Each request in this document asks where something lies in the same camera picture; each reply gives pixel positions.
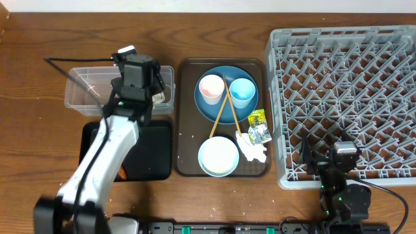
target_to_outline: white wall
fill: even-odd
[[[0,0],[10,12],[416,13],[416,0]]]

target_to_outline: wooden stick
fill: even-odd
[[[220,112],[218,113],[218,116],[216,117],[216,120],[215,120],[215,123],[214,123],[214,126],[213,126],[213,130],[211,130],[211,134],[209,135],[209,138],[212,138],[213,135],[214,135],[216,126],[218,125],[218,121],[220,121],[222,110],[226,106],[227,99],[231,100],[231,98],[228,97],[228,93],[226,94],[226,97],[224,98],[224,101],[222,102]]]
[[[222,79],[224,80],[224,82],[225,82],[225,84],[226,84],[227,97],[229,97],[229,104],[231,105],[231,110],[233,111],[235,125],[237,126],[237,130],[238,130],[239,135],[240,135],[240,137],[241,137],[240,125],[239,125],[239,121],[237,120],[237,115],[235,115],[235,110],[234,110],[234,106],[233,106],[233,101],[231,100],[231,94],[229,93],[229,90],[228,90],[228,85],[227,85],[226,77],[223,75],[223,76],[222,76]]]

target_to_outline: blue cup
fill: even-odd
[[[249,79],[236,79],[229,87],[231,100],[235,108],[243,109],[247,107],[255,94],[255,86]]]

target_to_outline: brown tray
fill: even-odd
[[[266,108],[266,74],[264,64],[254,58],[190,58],[181,65],[181,81],[177,103],[179,112],[177,113],[177,155],[174,155],[174,167],[182,176],[208,177],[200,167],[198,162],[198,150],[202,143],[209,138],[209,133],[214,123],[204,117],[198,110],[194,100],[194,90],[198,79],[211,68],[217,66],[235,66],[248,72],[254,79],[259,90],[259,102],[256,109]],[[248,132],[248,120],[240,123],[243,133]],[[218,124],[215,136],[223,136],[235,140],[235,125]],[[247,161],[244,154],[239,149],[240,160],[237,168],[228,177],[261,177],[270,170],[270,144],[265,144],[267,148],[266,163],[261,163],[257,159],[252,162]]]

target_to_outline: wire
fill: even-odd
[[[51,57],[46,57],[46,58],[44,58],[44,60],[49,65],[54,67],[54,69],[58,70],[58,72],[65,75],[69,80],[73,81],[79,88],[81,88],[86,94],[88,94],[92,98],[94,103],[97,105],[98,109],[101,111],[101,115],[102,115],[102,117],[104,119],[104,123],[105,123],[105,135],[104,135],[104,138],[103,138],[103,142],[100,144],[99,148],[97,149],[96,154],[92,157],[90,164],[88,164],[88,166],[86,167],[85,172],[84,172],[81,180],[79,181],[77,193],[75,195],[75,201],[73,202],[73,221],[74,221],[73,232],[78,234],[79,229],[78,229],[77,219],[78,219],[78,212],[79,212],[78,209],[79,209],[79,200],[81,198],[81,192],[84,189],[84,185],[85,185],[85,181],[86,181],[86,177],[88,176],[88,173],[90,172],[92,166],[94,165],[94,162],[98,158],[99,153],[104,148],[105,143],[109,139],[109,124],[107,122],[107,119],[104,116],[103,109],[101,108],[101,105],[100,105],[98,99],[91,92],[88,91],[87,87],[85,87],[83,84],[81,84],[75,78],[73,78],[68,72],[64,71],[62,68],[59,68],[52,61],[63,61],[63,62],[105,62],[105,61],[108,61],[108,62],[110,62],[110,61],[113,61],[113,60],[110,59],[110,58],[99,58],[99,59],[74,59],[73,58],[72,59],[72,58],[51,58]]]
[[[280,224],[279,224],[279,230],[281,231],[281,229],[283,228],[283,226],[281,227],[281,224],[284,223],[284,221],[290,221],[289,219],[293,219],[293,220],[299,220],[297,217],[293,217],[293,216],[288,216],[286,218],[284,218],[283,220],[281,220]],[[304,226],[304,224],[300,224],[301,227],[309,234],[309,230]]]
[[[393,233],[393,234],[398,234],[400,232],[400,230],[403,228],[403,226],[406,223],[406,220],[408,219],[408,216],[409,216],[409,205],[408,205],[407,201],[402,196],[400,196],[399,194],[397,194],[397,193],[395,193],[392,190],[389,190],[387,188],[384,188],[384,187],[375,185],[375,184],[370,183],[370,182],[366,182],[366,181],[360,180],[358,178],[350,177],[350,176],[347,176],[347,175],[346,175],[346,178],[347,179],[352,179],[352,180],[357,181],[358,183],[362,183],[364,185],[368,185],[368,186],[374,187],[376,189],[380,189],[381,191],[384,191],[384,192],[386,192],[388,194],[391,194],[391,195],[395,196],[396,198],[398,198],[400,201],[403,202],[403,205],[404,205],[404,216],[403,216],[403,219],[402,219],[401,223],[398,225],[396,231]]]

